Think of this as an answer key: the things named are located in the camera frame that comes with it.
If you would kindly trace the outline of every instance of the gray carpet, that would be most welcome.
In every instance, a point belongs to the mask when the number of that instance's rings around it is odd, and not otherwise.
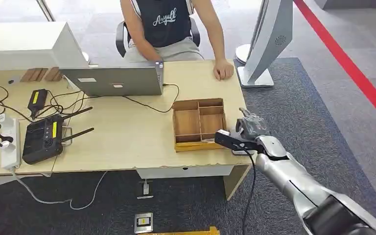
[[[376,193],[300,61],[278,59],[270,70],[275,87],[243,90],[249,110],[268,121],[272,134],[321,184],[347,194],[376,216]],[[100,176],[101,172],[62,173],[25,182],[44,200],[72,197],[79,207],[91,199]],[[82,211],[36,203],[17,182],[1,185],[0,230],[4,235],[128,235],[133,233],[134,214],[151,211],[155,232],[216,226],[222,235],[241,234],[252,172],[229,202],[221,177],[155,180],[154,198],[146,200],[137,200],[129,191],[139,180],[134,171],[109,172],[94,204]],[[293,206],[260,173],[247,224],[250,235],[304,234]]]

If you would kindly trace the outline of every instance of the desk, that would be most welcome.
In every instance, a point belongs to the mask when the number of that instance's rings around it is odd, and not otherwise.
[[[245,107],[235,74],[226,81],[217,81],[212,73],[212,61],[166,62],[164,82],[177,84],[178,100],[223,98],[227,126],[234,129],[242,117],[239,107]],[[162,96],[135,97],[137,101],[167,110],[177,93],[175,87],[165,87]],[[172,112],[162,114],[122,97],[88,99],[86,107],[93,110],[73,118],[74,130],[94,127],[95,130],[74,140],[58,156],[53,172],[104,171],[136,169],[140,175],[211,176],[228,171],[224,176],[227,199],[250,169],[248,157],[236,157],[228,149],[176,153]]]
[[[68,88],[68,82],[66,80],[62,80],[60,82],[26,82],[26,83],[14,83],[9,85],[8,80],[14,77],[20,77],[25,73],[24,70],[8,70],[8,71],[0,71],[0,85],[5,87],[9,92],[9,97],[7,100],[4,101],[6,106],[12,107],[22,114],[29,117],[30,111],[27,109],[27,105],[29,102],[29,98],[31,97],[32,91],[37,89],[45,88],[47,90],[52,91],[54,95],[57,94],[64,94],[73,92],[71,88]],[[5,91],[0,89],[0,97],[3,98],[5,96]],[[70,106],[74,103],[78,98],[78,94],[67,95],[67,96],[60,96],[58,97],[57,101],[64,105],[65,107]],[[53,110],[49,110],[46,115],[51,114],[54,112]],[[6,109],[6,114],[10,115],[12,118],[22,119],[22,117],[15,112]],[[21,131],[21,148],[24,147],[24,139],[25,139],[25,132],[26,126],[29,124],[27,120],[20,120],[20,131]],[[40,162],[35,165],[28,165],[25,162],[22,162],[21,167],[16,169],[16,173],[18,174],[36,174],[36,173],[51,173],[52,167],[54,166],[55,158],[48,159],[46,161]],[[0,175],[10,175],[10,173],[2,169],[0,167]]]

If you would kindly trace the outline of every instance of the wooden box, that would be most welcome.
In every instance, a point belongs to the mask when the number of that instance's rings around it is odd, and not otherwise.
[[[221,98],[181,100],[173,104],[175,151],[223,148],[214,143],[216,131],[227,130]]]

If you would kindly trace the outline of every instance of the power strip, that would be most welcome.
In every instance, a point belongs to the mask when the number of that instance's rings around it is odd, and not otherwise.
[[[0,156],[0,166],[6,170],[19,167],[21,164],[21,135],[20,122],[7,114],[0,115],[1,135],[10,136],[14,141],[3,141]]]

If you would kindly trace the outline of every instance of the silver robotic arm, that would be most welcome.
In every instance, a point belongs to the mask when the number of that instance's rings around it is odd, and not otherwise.
[[[320,185],[271,136],[265,121],[240,109],[235,132],[219,130],[215,142],[233,152],[256,151],[256,168],[295,206],[309,235],[376,235],[376,219],[344,194]]]

